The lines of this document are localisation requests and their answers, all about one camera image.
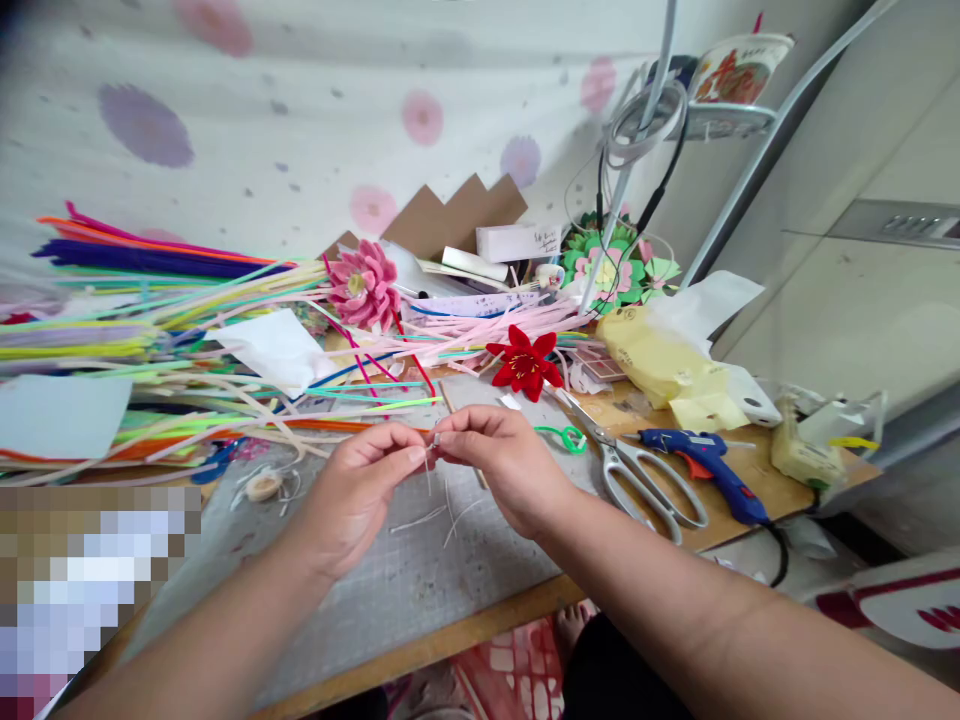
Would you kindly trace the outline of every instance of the floral wallpaper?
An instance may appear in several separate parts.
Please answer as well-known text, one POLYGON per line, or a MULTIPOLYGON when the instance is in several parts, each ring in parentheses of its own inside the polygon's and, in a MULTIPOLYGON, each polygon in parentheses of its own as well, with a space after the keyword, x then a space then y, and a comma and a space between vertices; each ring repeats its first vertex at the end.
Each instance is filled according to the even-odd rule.
MULTIPOLYGON (((676 51, 763 9, 808 46, 771 82, 775 105, 854 4, 685 0, 676 51)), ((289 258, 345 230, 376 238, 421 185, 447 200, 473 173, 510 174, 524 221, 566 222, 595 203, 603 124, 663 20, 660 0, 22 6, 0 43, 0 259, 19 264, 45 239, 33 219, 64 200, 132 231, 289 258)), ((735 177, 752 147, 685 151, 651 226, 681 263, 729 188, 703 178, 735 177)), ((668 159, 638 168, 628 207, 668 159)))

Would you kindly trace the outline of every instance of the hot glue gun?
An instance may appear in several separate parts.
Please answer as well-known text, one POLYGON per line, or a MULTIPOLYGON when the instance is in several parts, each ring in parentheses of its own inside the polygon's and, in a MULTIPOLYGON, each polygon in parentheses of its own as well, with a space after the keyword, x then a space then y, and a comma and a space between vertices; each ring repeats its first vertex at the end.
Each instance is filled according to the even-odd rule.
POLYGON ((723 461, 728 446, 752 447, 750 443, 727 443, 719 435, 690 430, 641 430, 634 438, 654 450, 676 453, 690 466, 691 478, 712 479, 730 506, 730 513, 744 525, 768 525, 770 518, 743 480, 723 461))

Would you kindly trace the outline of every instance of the red felt flower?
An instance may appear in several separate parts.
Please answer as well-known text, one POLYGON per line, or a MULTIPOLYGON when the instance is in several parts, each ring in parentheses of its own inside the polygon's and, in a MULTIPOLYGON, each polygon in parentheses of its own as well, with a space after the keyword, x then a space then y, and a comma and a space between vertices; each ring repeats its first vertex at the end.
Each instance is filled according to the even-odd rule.
POLYGON ((503 353, 503 367, 494 376, 494 387, 509 385, 514 392, 523 390, 531 401, 537 402, 546 380, 554 387, 563 385, 560 371, 546 357, 557 345, 557 334, 548 333, 537 338, 533 345, 523 331, 516 325, 509 329, 510 344, 490 343, 487 352, 492 355, 503 353))

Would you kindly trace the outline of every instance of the gray cutting mat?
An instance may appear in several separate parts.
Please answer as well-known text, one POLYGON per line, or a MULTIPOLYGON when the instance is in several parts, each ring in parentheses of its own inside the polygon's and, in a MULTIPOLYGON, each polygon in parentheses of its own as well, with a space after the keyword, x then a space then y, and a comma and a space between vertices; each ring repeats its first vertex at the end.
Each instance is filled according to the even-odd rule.
MULTIPOLYGON (((494 388, 489 379, 457 376, 444 381, 457 408, 471 403, 495 404, 509 388, 494 388)), ((425 389, 409 393, 392 389, 397 400, 422 397, 425 389)), ((539 403, 514 396, 533 425, 562 428, 570 421, 547 393, 539 403)), ((330 401, 315 410, 326 410, 330 401)), ((414 427, 433 427, 446 416, 442 402, 418 406, 396 419, 414 427)), ((570 455, 556 438, 545 441, 567 475, 593 494, 599 490, 600 460, 592 452, 570 455)), ((132 656, 169 628, 220 582, 244 558, 264 547, 296 511, 280 518, 275 503, 245 500, 230 510, 237 482, 264 464, 280 467, 295 457, 292 448, 274 445, 268 455, 250 462, 234 462, 210 498, 203 514, 200 544, 180 571, 164 586, 144 617, 127 650, 132 656)), ((305 486, 312 484, 323 460, 308 456, 297 470, 305 486)), ((256 709, 278 702, 310 685, 356 667, 404 643, 462 620, 500 600, 560 574, 534 543, 517 535, 504 520, 493 497, 484 491, 470 468, 441 462, 433 473, 433 491, 418 475, 397 488, 384 528, 357 568, 341 580, 287 649, 276 674, 256 700, 256 709), (447 513, 409 530, 388 529, 423 517, 444 504, 443 479, 449 483, 453 515, 483 499, 457 523, 458 537, 443 542, 450 530, 447 513)))

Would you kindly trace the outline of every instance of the cup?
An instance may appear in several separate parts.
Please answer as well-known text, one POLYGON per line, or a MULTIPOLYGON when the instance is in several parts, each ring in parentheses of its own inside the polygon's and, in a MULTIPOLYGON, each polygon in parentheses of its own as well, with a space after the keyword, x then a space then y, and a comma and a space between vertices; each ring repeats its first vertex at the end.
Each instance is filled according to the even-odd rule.
POLYGON ((753 105, 796 41, 787 35, 735 35, 707 50, 691 84, 695 103, 753 105))

